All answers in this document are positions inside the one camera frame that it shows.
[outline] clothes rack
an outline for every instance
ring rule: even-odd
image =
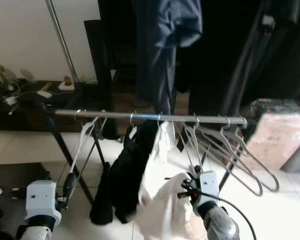
[[[86,118],[114,118],[114,119],[129,119],[132,123],[133,120],[155,120],[155,121],[170,121],[170,122],[192,122],[192,123],[215,123],[215,124],[239,124],[243,125],[247,121],[244,117],[226,117],[226,116],[189,116],[189,115],[164,115],[164,114],[140,114],[140,113],[121,113],[121,112],[104,112],[104,111],[79,111],[79,110],[68,110],[68,109],[52,109],[44,103],[40,105],[41,110],[44,114],[47,125],[53,134],[55,140],[57,141],[67,163],[71,166],[73,163],[73,158],[66,146],[66,143],[60,133],[58,123],[55,116],[68,116],[73,117],[86,117]],[[102,149],[99,143],[99,135],[95,131],[92,131],[92,137],[94,138],[94,143],[92,148],[96,146],[98,154],[101,159],[102,166],[105,167],[105,159],[102,153]],[[92,197],[85,180],[83,179],[82,172],[80,173],[78,168],[74,166],[73,172],[78,178],[84,194],[86,195],[88,201],[92,205],[94,198]]]

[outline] white tile floor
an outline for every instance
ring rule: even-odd
[[[66,144],[72,149],[77,140],[77,134],[63,134]],[[78,165],[82,166],[92,140],[80,154]],[[105,160],[113,163],[119,155],[122,145],[116,141],[103,140],[100,142]],[[49,133],[29,132],[0,132],[0,164],[42,162],[51,172],[53,180],[60,179],[58,186],[62,186],[69,167],[65,168],[65,160],[57,143]],[[169,154],[171,167],[167,176],[171,177],[179,172],[189,171],[189,161],[185,151],[182,153],[173,149]],[[204,164],[205,170],[214,170],[220,180],[224,170],[212,161]],[[94,195],[102,172],[98,152],[95,150],[83,175],[89,190]],[[254,182],[244,174],[235,171],[245,182],[254,186]],[[271,185],[269,179],[262,172],[255,172],[258,177]],[[257,197],[244,188],[237,180],[230,177],[222,189],[220,196],[237,205],[250,219],[256,231],[258,240],[300,240],[300,174],[287,174],[282,171],[275,173],[280,181],[280,192],[272,193],[264,190],[262,197]],[[230,216],[238,223],[240,238],[252,239],[251,232],[244,219],[230,206],[226,207]],[[89,220],[89,203],[78,187],[69,210],[62,214],[61,224],[54,230],[55,240],[142,240],[138,227],[133,222],[121,224],[118,220],[106,226],[95,226]]]

